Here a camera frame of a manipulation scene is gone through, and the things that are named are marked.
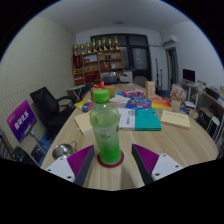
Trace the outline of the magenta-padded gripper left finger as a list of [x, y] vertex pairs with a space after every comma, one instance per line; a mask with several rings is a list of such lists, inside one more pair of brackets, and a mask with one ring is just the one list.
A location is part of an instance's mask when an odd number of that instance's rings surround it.
[[82, 186], [94, 155], [94, 146], [90, 145], [68, 158], [59, 157], [46, 168], [46, 171]]

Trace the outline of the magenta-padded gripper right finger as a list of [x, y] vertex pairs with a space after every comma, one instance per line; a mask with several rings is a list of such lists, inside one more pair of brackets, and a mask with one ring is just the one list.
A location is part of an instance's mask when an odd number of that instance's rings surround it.
[[158, 155], [137, 144], [132, 145], [132, 155], [145, 185], [182, 169], [168, 154]]

